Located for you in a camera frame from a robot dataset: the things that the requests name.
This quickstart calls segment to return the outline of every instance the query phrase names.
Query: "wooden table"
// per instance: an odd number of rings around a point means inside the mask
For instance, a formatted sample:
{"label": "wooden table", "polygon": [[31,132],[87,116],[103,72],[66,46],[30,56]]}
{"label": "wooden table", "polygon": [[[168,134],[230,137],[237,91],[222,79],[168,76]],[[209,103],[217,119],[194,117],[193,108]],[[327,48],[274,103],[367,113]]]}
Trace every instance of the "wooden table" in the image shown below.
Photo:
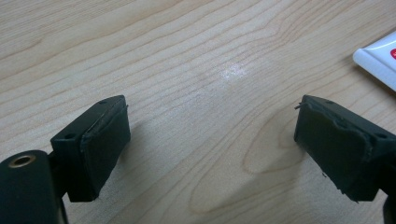
{"label": "wooden table", "polygon": [[395,28],[384,1],[2,1],[0,159],[123,94],[132,142],[71,223],[382,223],[293,141],[304,94],[396,133],[396,94],[352,53]]}

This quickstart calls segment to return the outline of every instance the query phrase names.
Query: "red mark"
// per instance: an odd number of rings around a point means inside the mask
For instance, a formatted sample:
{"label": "red mark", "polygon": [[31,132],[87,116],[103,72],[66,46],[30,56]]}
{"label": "red mark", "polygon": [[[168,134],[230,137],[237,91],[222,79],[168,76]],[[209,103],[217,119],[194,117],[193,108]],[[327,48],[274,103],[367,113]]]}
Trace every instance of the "red mark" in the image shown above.
{"label": "red mark", "polygon": [[392,55],[392,57],[393,57],[394,59],[396,59],[396,49],[391,50],[391,51],[390,51],[390,55]]}

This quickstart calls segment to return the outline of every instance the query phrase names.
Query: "black plastic part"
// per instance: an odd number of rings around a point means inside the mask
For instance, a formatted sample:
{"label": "black plastic part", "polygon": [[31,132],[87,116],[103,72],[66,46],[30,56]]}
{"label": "black plastic part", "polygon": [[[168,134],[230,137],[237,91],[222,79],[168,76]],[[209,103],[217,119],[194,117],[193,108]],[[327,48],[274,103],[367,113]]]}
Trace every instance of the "black plastic part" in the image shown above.
{"label": "black plastic part", "polygon": [[396,202],[391,197],[385,201],[383,212],[385,224],[396,223]]}
{"label": "black plastic part", "polygon": [[352,201],[396,196],[396,136],[342,106],[305,95],[294,140]]}
{"label": "black plastic part", "polygon": [[2,161],[0,171],[0,223],[67,223],[47,153],[19,153]]}
{"label": "black plastic part", "polygon": [[131,133],[124,96],[93,105],[50,141],[71,202],[99,196]]}

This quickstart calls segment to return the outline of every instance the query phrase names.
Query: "clamp jaw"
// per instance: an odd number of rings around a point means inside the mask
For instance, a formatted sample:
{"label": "clamp jaw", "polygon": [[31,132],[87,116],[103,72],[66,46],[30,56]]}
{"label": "clamp jaw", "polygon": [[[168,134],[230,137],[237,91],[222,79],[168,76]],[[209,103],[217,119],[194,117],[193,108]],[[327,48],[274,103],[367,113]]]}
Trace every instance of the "clamp jaw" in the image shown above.
{"label": "clamp jaw", "polygon": [[305,95],[297,108],[297,144],[350,200],[386,192],[384,218],[396,223],[396,136],[326,99]]}
{"label": "clamp jaw", "polygon": [[99,196],[131,139],[125,97],[93,105],[50,140],[53,151],[24,151],[0,163],[0,223],[67,223],[62,197]]}

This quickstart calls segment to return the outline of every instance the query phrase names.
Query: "wood grain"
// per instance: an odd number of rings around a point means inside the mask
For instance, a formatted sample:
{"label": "wood grain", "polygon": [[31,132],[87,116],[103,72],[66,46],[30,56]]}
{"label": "wood grain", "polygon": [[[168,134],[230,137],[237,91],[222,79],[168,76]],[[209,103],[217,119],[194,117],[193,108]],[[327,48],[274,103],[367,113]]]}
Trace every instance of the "wood grain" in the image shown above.
{"label": "wood grain", "polygon": [[292,136],[304,94],[396,133],[396,94],[351,59],[384,1],[1,1],[0,159],[124,94],[132,142],[71,223],[382,223]]}

